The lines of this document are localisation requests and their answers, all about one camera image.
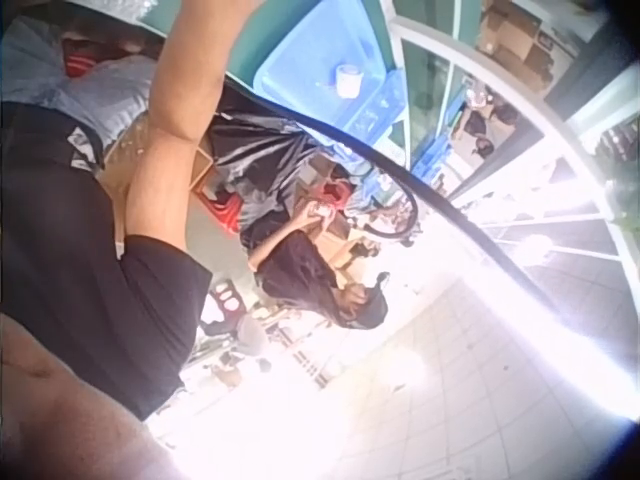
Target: man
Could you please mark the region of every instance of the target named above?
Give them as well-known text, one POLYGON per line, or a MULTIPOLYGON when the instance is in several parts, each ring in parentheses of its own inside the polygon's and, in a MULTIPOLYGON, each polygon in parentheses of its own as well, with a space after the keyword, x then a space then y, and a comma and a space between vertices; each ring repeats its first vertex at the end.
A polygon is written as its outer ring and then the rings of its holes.
MULTIPOLYGON (((19 18, 3 39, 1 310, 81 380, 139 419, 180 385, 179 372, 193 347, 210 274, 185 252, 191 172, 220 98, 233 42, 259 3, 183 2, 151 88, 151 128, 127 199, 120 260, 111 204, 91 171, 100 164, 104 145, 132 120, 132 93, 134 103, 144 97, 138 69, 152 66, 127 58, 120 61, 124 66, 107 62, 67 81, 60 76, 59 38, 47 26, 19 18)), ((4 341, 6 349, 13 340, 4 341)), ((28 351, 17 354, 29 361, 28 351)), ((21 391, 20 377, 3 377, 3 387, 4 401, 6 392, 21 391)), ((59 394, 51 400, 69 400, 71 413, 79 408, 64 390, 59 394)), ((32 418, 19 408, 16 395, 3 418, 26 428, 32 418)), ((66 433, 77 433, 71 413, 65 417, 68 424, 47 430, 55 424, 47 413, 55 409, 40 409, 37 398, 29 400, 42 412, 42 422, 33 426, 34 435, 43 437, 39 453, 48 453, 45 446, 66 433)), ((94 407, 112 408, 100 402, 94 407)), ((104 423, 97 422, 91 435, 99 435, 104 423)), ((89 435, 87 425, 79 427, 89 435)), ((122 435, 129 434, 123 430, 122 435)), ((78 437, 65 441, 82 447, 78 437)), ((70 472, 54 470, 45 478, 136 478, 84 471, 72 475, 66 457, 25 457, 32 452, 14 451, 13 459, 3 461, 22 465, 39 458, 46 465, 48 459, 70 472)), ((90 465, 84 467, 92 472, 90 465)))

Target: sleeve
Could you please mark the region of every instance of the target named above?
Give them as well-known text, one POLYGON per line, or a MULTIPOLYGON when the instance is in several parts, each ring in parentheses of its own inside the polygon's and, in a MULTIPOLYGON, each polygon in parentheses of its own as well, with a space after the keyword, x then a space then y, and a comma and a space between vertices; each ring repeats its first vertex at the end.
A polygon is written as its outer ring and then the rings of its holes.
POLYGON ((120 268, 152 323, 142 330, 131 325, 130 334, 149 334, 148 342, 164 345, 165 353, 181 365, 193 348, 211 273, 187 253, 144 236, 125 238, 120 268))

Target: woman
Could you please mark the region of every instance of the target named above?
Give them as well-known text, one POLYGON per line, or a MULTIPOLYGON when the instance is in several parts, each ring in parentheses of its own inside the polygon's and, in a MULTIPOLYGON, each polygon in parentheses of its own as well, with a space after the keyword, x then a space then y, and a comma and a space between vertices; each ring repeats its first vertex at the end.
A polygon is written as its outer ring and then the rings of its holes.
POLYGON ((245 229, 241 241, 250 252, 249 266, 264 292, 290 307, 317 312, 343 328, 373 329, 388 312, 381 275, 374 288, 350 283, 339 288, 336 275, 320 256, 314 239, 329 226, 311 201, 290 216, 274 210, 245 229))

